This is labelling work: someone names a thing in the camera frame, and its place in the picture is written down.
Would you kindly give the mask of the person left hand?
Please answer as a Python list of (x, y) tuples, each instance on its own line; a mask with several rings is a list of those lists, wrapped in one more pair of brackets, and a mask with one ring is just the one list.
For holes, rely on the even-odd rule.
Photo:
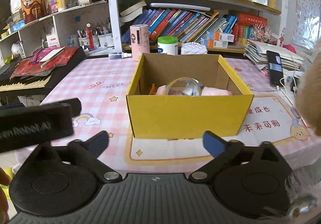
[[(9, 186), (11, 182), (10, 177), (5, 173), (5, 171), (0, 168), (0, 184), (3, 186)], [(8, 223), (9, 221), (9, 216), (8, 216), (8, 200), (7, 197), (3, 191), (3, 189), (0, 189), (0, 223)]]

